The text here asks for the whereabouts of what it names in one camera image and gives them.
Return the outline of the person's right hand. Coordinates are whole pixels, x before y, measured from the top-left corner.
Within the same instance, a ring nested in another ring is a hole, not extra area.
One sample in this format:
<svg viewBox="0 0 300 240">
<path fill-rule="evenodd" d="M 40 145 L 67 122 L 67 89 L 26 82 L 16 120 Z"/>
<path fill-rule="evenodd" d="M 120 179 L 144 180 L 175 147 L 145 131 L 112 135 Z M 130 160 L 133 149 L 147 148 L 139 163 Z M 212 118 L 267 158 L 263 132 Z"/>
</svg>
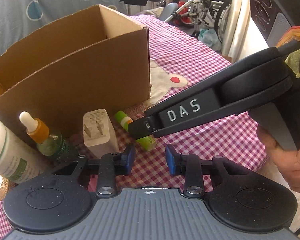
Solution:
<svg viewBox="0 0 300 240">
<path fill-rule="evenodd" d="M 300 192 L 300 149 L 297 151 L 283 150 L 279 143 L 260 125 L 257 127 L 257 137 L 290 189 Z"/>
</svg>

